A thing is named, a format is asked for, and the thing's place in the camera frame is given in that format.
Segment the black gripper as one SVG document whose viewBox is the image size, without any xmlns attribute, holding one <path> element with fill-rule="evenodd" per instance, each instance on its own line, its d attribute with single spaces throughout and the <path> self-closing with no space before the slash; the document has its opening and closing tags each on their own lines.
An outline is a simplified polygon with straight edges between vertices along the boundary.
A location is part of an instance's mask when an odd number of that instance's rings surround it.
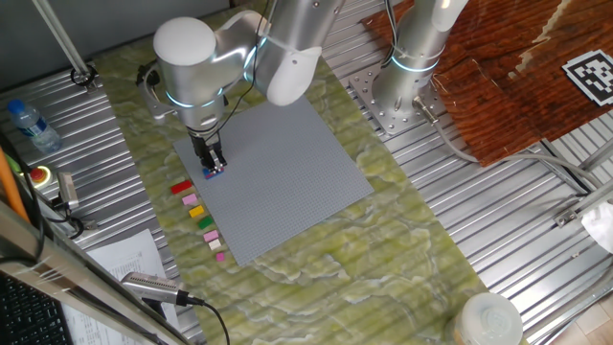
<svg viewBox="0 0 613 345">
<path fill-rule="evenodd" d="M 223 158 L 221 141 L 216 127 L 207 130 L 196 130 L 189 127 L 193 149 L 199 157 L 201 165 L 211 173 L 213 170 L 222 172 L 226 166 Z"/>
</svg>

